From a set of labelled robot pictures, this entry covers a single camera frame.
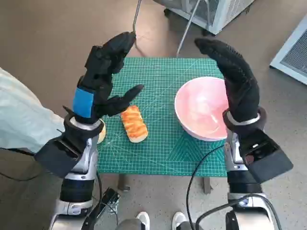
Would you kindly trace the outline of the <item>bare black robot left hand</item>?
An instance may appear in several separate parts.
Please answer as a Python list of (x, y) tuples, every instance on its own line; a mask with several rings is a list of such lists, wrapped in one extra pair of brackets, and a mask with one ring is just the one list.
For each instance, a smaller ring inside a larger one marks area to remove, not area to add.
[(103, 46), (93, 46), (85, 64), (86, 73), (80, 77), (75, 91), (72, 111), (80, 123), (93, 124), (99, 118), (124, 112), (142, 91), (139, 84), (123, 96), (110, 97), (113, 75), (120, 72), (124, 59), (136, 41), (134, 32), (123, 32)]

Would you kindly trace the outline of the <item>black gloved robot right hand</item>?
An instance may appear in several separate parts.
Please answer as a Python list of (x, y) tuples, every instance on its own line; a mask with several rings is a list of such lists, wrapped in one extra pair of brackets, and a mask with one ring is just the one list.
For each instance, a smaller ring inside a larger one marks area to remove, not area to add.
[(224, 76), (229, 111), (237, 122), (258, 116), (260, 92), (258, 82), (243, 56), (232, 46), (206, 38), (196, 38), (195, 45), (213, 59)]

